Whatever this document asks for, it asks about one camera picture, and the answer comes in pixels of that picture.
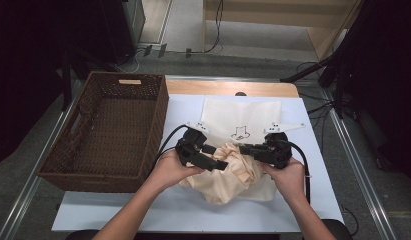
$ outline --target forearm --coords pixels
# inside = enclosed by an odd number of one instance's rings
[[[136,235],[159,190],[142,186],[93,239],[130,239]]]
[[[304,239],[326,240],[335,239],[332,233],[327,229],[320,217],[308,204],[305,196],[302,198],[288,201],[296,221],[301,229]]]

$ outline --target human hand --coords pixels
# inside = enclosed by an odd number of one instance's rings
[[[181,164],[179,156],[175,150],[170,150],[162,154],[151,175],[144,185],[153,187],[159,192],[164,191],[186,177],[204,172],[198,167],[185,167]]]
[[[265,163],[261,163],[261,167],[274,180],[277,189],[287,202],[305,197],[305,172],[301,162],[292,157],[283,169],[277,169]]]

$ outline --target white table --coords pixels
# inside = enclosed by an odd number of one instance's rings
[[[205,98],[236,101],[282,101],[282,123],[305,123],[288,131],[290,141],[306,154],[311,177],[311,205],[320,218],[343,222],[329,176],[320,154],[312,125],[300,98],[170,95],[165,139],[177,126],[199,121]],[[174,146],[179,131],[167,146]],[[301,156],[293,150],[296,159]],[[132,194],[66,192],[53,231],[100,229],[128,201]],[[295,218],[280,193],[273,201],[254,202],[237,198],[226,205],[207,203],[190,188],[174,186],[164,191],[149,209],[139,231],[189,233],[283,233],[299,232]]]

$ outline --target printed diagram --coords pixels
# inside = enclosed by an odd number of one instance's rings
[[[242,140],[251,136],[250,133],[246,131],[246,126],[236,127],[236,133],[232,134],[231,137],[235,140]]]

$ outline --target metal rail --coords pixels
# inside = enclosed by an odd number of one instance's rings
[[[323,89],[322,93],[325,98],[333,100],[331,93],[327,89]],[[388,215],[386,214],[386,211],[383,208],[383,205],[379,197],[377,196],[373,184],[371,183],[370,178],[362,164],[362,161],[357,153],[357,150],[355,149],[345,123],[343,122],[343,120],[339,119],[337,113],[334,110],[330,111],[330,116],[339,134],[342,145],[345,148],[349,163],[351,164],[352,170],[354,171],[355,177],[357,178],[358,185],[361,188],[361,191],[367,202],[370,213],[373,216],[376,227],[379,230],[381,238],[388,240],[397,239],[392,225],[389,221]]]
[[[73,94],[74,99],[78,97],[81,92],[82,83],[80,80],[77,80],[73,86]],[[51,148],[52,144],[55,142],[59,132],[61,131],[63,125],[65,124],[71,109],[73,108],[75,100],[71,102],[69,108],[61,112],[58,121],[55,124],[55,127],[52,130],[45,146],[43,147],[42,152],[40,153],[39,158],[37,159],[36,163],[34,164],[33,170],[31,171],[30,175],[27,178],[27,181],[22,188],[20,194],[16,198],[11,211],[6,219],[1,231],[0,231],[0,240],[8,240],[13,239],[15,234],[18,231],[19,225],[21,224],[22,219],[24,218],[25,213],[27,212],[28,207],[30,206],[31,200],[33,199],[34,195],[36,194],[37,188],[39,187],[41,178],[37,177],[36,173],[45,159],[49,149]]]

